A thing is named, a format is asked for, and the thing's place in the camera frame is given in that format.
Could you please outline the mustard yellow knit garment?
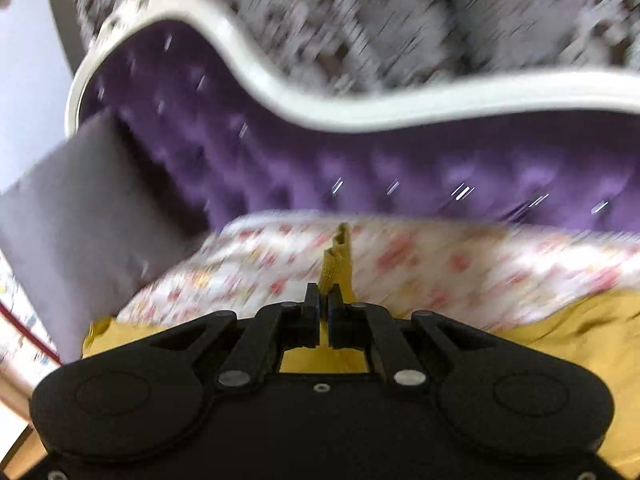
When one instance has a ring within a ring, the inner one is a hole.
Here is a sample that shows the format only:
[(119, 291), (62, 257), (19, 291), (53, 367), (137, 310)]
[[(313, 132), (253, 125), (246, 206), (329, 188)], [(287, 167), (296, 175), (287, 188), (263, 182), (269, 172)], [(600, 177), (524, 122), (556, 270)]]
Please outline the mustard yellow knit garment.
[[(337, 228), (330, 248), (324, 253), (321, 275), (314, 284), (322, 290), (338, 285), (345, 299), (358, 300), (352, 289), (352, 234), (347, 219)], [(94, 356), (172, 327), (122, 323), (118, 313), (91, 325), (82, 348), (85, 356)], [(639, 285), (634, 289), (594, 292), (539, 321), (488, 328), (486, 332), (581, 365), (599, 375), (612, 391), (616, 408), (612, 427), (601, 448), (602, 456), (625, 477), (638, 477)]]

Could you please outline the floral quilted bedspread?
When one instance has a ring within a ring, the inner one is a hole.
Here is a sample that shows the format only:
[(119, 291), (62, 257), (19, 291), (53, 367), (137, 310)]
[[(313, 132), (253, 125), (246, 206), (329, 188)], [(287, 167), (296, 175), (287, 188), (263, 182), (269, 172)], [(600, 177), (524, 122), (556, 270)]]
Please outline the floral quilted bedspread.
[[(141, 289), (122, 323), (175, 326), (218, 310), (250, 318), (319, 281), (339, 214), (248, 214)], [(398, 318), (433, 310), (483, 330), (533, 323), (575, 300), (639, 285), (639, 239), (454, 220), (351, 216), (352, 289)]]

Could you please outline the grey satin pillow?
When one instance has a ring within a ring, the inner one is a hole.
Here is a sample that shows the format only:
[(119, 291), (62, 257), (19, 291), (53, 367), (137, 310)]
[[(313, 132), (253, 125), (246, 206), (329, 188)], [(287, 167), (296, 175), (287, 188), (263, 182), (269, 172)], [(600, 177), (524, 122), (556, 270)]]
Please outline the grey satin pillow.
[(109, 112), (1, 195), (1, 249), (64, 362), (208, 232), (129, 128)]

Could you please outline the purple tufted velvet headboard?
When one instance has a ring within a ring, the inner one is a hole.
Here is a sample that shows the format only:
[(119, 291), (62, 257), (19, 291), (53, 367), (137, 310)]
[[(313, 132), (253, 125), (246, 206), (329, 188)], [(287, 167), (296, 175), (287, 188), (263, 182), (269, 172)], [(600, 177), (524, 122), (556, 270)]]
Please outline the purple tufted velvet headboard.
[(215, 0), (125, 0), (78, 67), (66, 133), (100, 110), (214, 226), (300, 209), (639, 227), (639, 78), (628, 70), (322, 96), (289, 82)]

